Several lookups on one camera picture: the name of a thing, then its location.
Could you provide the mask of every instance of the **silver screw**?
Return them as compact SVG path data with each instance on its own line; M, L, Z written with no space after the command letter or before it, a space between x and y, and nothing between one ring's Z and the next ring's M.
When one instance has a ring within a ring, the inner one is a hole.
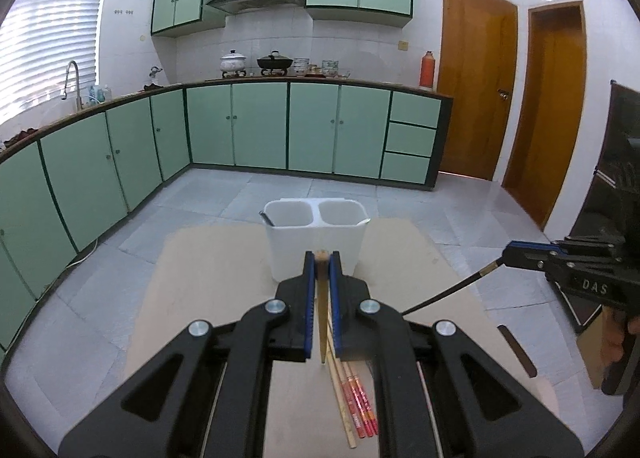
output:
M264 309L269 313L282 313L287 305L280 299L271 299L264 304Z
M451 321L438 321L436 323L436 332L448 337L456 332L456 325Z
M365 299L360 303L360 309L364 313L378 313L380 311L380 303L374 299Z
M189 325L189 333L194 337L202 337L209 331L209 323L206 321L194 321Z

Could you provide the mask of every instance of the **wooden countertop edge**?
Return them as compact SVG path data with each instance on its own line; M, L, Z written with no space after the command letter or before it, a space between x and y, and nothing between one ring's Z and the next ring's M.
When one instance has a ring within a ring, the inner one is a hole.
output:
M243 78L214 78L211 80L201 80L199 82L187 82L184 84L172 84L169 86L163 86L159 89L153 89L150 91L139 91L136 93L127 94L114 98L109 102L103 104L94 105L92 107L83 109L82 112L69 115L68 117L61 118L53 123L50 123L44 127L38 129L37 133L20 140L11 147L8 147L4 151L0 151L0 163L11 158L17 152L20 152L25 147L38 141L40 138L47 136L47 134L53 133L58 129L62 129L67 125L71 125L83 118L92 117L98 115L98 113L105 112L113 107L119 105L129 104L129 102L135 102L140 98L153 96L155 94L163 94L164 92L176 91L183 88L201 88L205 86L219 86L222 84L246 84L253 83L265 83L265 82L305 82L311 84L336 84L339 86L357 86L361 88L374 88L374 89L389 89L392 91L402 91L410 94L417 94L420 96L428 96L436 98L438 100L449 100L452 96L446 94L440 94L434 91L429 91L422 88L414 88L412 86L403 86L402 84L393 84L391 82L371 82L370 80L356 80L354 78L313 78L304 76L246 76Z

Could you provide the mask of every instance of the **brown door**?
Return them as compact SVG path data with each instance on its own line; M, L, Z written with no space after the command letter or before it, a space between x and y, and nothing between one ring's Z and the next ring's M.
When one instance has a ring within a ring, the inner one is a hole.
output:
M453 96L440 170L490 180L511 107L518 9L505 0L444 0L438 92Z
M520 122L502 185L540 227L574 152L586 66L582 5L532 9Z

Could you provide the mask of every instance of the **white plastic container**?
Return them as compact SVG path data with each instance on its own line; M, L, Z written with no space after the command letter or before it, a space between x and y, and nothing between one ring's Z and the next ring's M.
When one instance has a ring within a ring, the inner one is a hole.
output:
M281 199L267 203L264 212L274 224L265 225L273 279L300 275L307 250L339 251L343 274L353 275L370 221L362 204L343 198Z

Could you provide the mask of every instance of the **tile floor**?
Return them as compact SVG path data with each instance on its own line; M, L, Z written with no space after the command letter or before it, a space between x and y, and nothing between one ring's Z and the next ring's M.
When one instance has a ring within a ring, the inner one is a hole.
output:
M512 239L546 241L496 183L440 174L436 191L192 169L103 240L63 281L15 350L6 383L54 450L66 431L120 383L129 336L165 237L183 227L259 223L281 197L345 197L372 217L407 218L466 277ZM541 274L501 268L472 286L553 383L561 418L590 449L622 409L589 383L575 335Z

